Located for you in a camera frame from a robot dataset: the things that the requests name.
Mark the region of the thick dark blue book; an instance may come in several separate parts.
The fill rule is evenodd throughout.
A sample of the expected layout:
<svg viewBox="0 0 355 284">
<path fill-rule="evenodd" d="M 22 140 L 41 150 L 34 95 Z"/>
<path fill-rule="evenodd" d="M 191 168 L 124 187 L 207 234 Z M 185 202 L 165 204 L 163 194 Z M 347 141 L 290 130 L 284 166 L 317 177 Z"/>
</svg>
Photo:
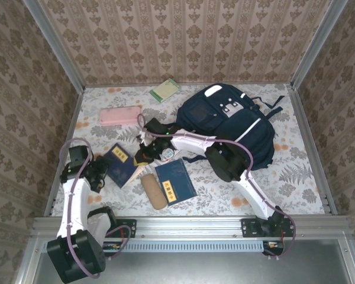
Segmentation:
<svg viewBox="0 0 355 284">
<path fill-rule="evenodd" d="M 144 169 L 143 166 L 136 166 L 133 156 L 118 143 L 104 154 L 104 158 L 109 163 L 107 175 L 119 188 L 133 181 Z"/>
</svg>

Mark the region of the tan glasses case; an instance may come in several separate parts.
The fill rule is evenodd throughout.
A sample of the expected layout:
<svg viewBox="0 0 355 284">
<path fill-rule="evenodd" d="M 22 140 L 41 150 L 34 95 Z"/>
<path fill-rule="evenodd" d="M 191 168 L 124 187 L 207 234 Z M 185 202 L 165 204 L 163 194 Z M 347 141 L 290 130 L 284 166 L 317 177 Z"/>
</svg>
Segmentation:
<svg viewBox="0 0 355 284">
<path fill-rule="evenodd" d="M 146 174 L 141 177 L 141 185 L 155 210 L 161 210 L 167 206 L 167 200 L 164 196 L 159 182 L 153 174 Z"/>
</svg>

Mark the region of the blue thread-bound book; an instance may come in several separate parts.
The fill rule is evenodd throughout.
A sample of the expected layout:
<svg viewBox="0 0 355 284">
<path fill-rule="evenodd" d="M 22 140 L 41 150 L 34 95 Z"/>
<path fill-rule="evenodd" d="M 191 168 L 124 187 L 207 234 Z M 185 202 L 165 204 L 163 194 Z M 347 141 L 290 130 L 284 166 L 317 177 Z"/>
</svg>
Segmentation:
<svg viewBox="0 0 355 284">
<path fill-rule="evenodd" d="M 168 206 L 197 196 L 182 159 L 157 166 L 155 171 Z"/>
</svg>

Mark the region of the pink pencil case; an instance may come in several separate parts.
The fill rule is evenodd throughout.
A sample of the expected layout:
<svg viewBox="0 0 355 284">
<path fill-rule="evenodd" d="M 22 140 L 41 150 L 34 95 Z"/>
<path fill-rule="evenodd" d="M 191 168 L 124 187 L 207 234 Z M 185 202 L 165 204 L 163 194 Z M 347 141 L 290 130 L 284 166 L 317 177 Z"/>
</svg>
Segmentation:
<svg viewBox="0 0 355 284">
<path fill-rule="evenodd" d="M 141 114 L 140 106 L 105 108 L 99 113 L 99 123 L 103 126 L 128 125 L 137 122 Z"/>
</svg>

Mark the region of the green notebook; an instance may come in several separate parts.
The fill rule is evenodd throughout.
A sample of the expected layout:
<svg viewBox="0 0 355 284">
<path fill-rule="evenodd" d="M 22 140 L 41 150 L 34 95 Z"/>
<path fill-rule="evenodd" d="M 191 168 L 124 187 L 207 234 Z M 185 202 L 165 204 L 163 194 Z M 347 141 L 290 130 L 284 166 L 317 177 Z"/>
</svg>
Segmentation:
<svg viewBox="0 0 355 284">
<path fill-rule="evenodd" d="M 161 83 L 159 86 L 153 88 L 149 91 L 150 95 L 155 98 L 159 103 L 170 98 L 176 92 L 178 92 L 181 87 L 171 78 Z"/>
</svg>

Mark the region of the navy blue backpack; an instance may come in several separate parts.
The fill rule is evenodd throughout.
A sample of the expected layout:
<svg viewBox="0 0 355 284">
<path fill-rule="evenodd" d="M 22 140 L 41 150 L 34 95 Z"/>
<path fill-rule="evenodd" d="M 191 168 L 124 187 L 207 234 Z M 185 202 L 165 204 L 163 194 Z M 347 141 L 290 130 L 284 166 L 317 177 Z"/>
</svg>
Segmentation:
<svg viewBox="0 0 355 284">
<path fill-rule="evenodd" d="M 224 137 L 245 146 L 253 156 L 252 170 L 272 163 L 275 129 L 272 116 L 283 110 L 266 104 L 262 113 L 253 98 L 233 85 L 215 83 L 187 99 L 177 111 L 177 126 L 200 135 Z"/>
</svg>

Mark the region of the floral patterned tablecloth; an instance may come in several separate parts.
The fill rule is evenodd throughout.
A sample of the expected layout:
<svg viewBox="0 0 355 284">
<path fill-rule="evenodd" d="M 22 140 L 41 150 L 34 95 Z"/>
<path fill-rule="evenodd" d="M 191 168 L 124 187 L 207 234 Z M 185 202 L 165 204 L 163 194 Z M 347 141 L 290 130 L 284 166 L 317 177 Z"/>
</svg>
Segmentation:
<svg viewBox="0 0 355 284">
<path fill-rule="evenodd" d="M 95 155 L 105 154 L 114 144 L 128 153 L 138 150 L 136 135 L 138 126 L 104 127 L 99 112 L 104 108 L 138 105 L 145 118 L 156 118 L 163 123 L 176 119 L 178 108 L 201 85 L 183 85 L 180 91 L 164 102 L 157 102 L 150 95 L 150 87 L 87 88 L 82 97 L 75 131 L 76 138 L 85 138 Z M 272 164 L 252 173 L 267 197 L 288 214 L 325 214 L 324 195 L 318 189 L 295 111 L 291 103 L 291 87 L 288 84 L 246 84 L 239 89 L 260 106 L 264 113 L 271 105 L 282 107 L 271 123 L 275 129 L 275 155 Z M 110 178 L 100 193 L 89 195 L 91 207 L 109 206 L 117 216 L 207 216 L 251 215 L 253 210 L 241 192 L 233 185 L 217 178 L 205 160 L 185 165 L 196 190 L 196 195 L 176 205 L 156 210 L 152 207 L 139 179 L 120 188 Z"/>
</svg>

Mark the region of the grey metal sheet panel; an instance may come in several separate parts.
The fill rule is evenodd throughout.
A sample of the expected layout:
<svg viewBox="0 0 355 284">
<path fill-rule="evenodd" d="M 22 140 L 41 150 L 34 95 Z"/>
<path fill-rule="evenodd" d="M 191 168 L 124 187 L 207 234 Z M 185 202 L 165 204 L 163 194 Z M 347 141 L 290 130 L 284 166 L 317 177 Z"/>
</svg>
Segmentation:
<svg viewBox="0 0 355 284">
<path fill-rule="evenodd" d="M 64 284 L 45 247 L 16 284 Z M 355 256 L 338 240 L 298 240 L 279 258 L 262 252 L 127 253 L 97 279 L 70 284 L 355 284 Z"/>
</svg>

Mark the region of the aluminium frame side rail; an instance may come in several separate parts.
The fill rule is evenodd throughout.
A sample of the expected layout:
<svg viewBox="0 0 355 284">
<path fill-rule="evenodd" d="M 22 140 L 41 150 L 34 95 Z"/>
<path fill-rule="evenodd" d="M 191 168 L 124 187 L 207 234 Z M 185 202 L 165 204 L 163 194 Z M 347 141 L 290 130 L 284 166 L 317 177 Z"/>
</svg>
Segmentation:
<svg viewBox="0 0 355 284">
<path fill-rule="evenodd" d="M 326 214 L 338 215 L 334 198 L 328 185 L 327 178 L 321 163 L 321 159 L 318 154 L 317 147 L 315 145 L 314 138 L 311 133 L 311 129 L 299 93 L 290 84 L 286 86 L 288 88 L 289 97 L 305 145 L 305 151 L 307 153 L 311 165 L 315 183 L 321 196 L 321 202 L 324 211 Z"/>
<path fill-rule="evenodd" d="M 82 100 L 83 100 L 83 94 L 85 92 L 85 87 L 83 87 L 83 89 L 78 92 L 78 98 L 76 101 L 76 105 L 74 108 L 74 112 L 73 115 L 71 117 L 70 123 L 69 123 L 69 128 L 66 134 L 66 141 L 64 143 L 64 145 L 61 147 L 60 152 L 59 152 L 59 164 L 56 170 L 56 174 L 51 186 L 51 190 L 50 190 L 50 194 L 49 194 L 49 198 L 46 204 L 46 208 L 44 211 L 44 217 L 49 217 L 52 209 L 53 209 L 53 204 L 54 204 L 54 200 L 57 196 L 58 190 L 59 190 L 59 185 L 60 185 L 60 174 L 62 173 L 63 169 L 64 169 L 64 163 L 66 161 L 67 155 L 68 155 L 68 149 L 67 149 L 67 141 L 73 138 L 73 133 L 75 131 L 75 127 L 76 127 L 76 123 L 78 120 L 78 116 L 79 116 L 79 112 L 82 106 Z"/>
</svg>

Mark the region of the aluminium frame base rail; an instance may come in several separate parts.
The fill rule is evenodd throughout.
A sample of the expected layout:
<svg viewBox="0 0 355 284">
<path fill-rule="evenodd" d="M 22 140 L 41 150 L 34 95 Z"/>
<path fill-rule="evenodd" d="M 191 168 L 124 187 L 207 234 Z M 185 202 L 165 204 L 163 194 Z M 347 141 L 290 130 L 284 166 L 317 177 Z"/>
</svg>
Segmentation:
<svg viewBox="0 0 355 284">
<path fill-rule="evenodd" d="M 292 215 L 298 240 L 327 240 L 352 236 L 347 218 L 340 215 Z M 134 217 L 135 238 L 141 240 L 239 240 L 245 216 Z"/>
</svg>

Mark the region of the aluminium frame post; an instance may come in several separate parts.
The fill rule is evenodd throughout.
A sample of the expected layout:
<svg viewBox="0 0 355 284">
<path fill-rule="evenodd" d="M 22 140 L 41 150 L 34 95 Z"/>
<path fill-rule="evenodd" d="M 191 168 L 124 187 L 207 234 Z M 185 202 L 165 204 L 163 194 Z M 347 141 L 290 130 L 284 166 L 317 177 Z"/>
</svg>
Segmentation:
<svg viewBox="0 0 355 284">
<path fill-rule="evenodd" d="M 348 0 L 331 0 L 329 7 L 324 14 L 320 25 L 318 26 L 311 43 L 309 44 L 300 64 L 298 65 L 292 80 L 291 87 L 297 90 L 303 82 L 306 74 L 314 63 L 315 58 L 318 56 L 320 50 L 324 46 L 330 32 L 334 28 L 339 16 L 345 8 Z"/>
<path fill-rule="evenodd" d="M 72 58 L 69 56 L 62 40 L 57 35 L 56 29 L 53 27 L 51 21 L 46 15 L 45 10 L 38 0 L 23 0 L 30 14 L 39 26 L 43 36 L 50 45 L 52 51 L 56 55 L 59 63 L 63 67 L 67 77 L 70 79 L 71 84 L 75 88 L 78 95 L 83 94 L 85 83 L 81 75 L 78 73 L 77 68 L 73 64 Z"/>
</svg>

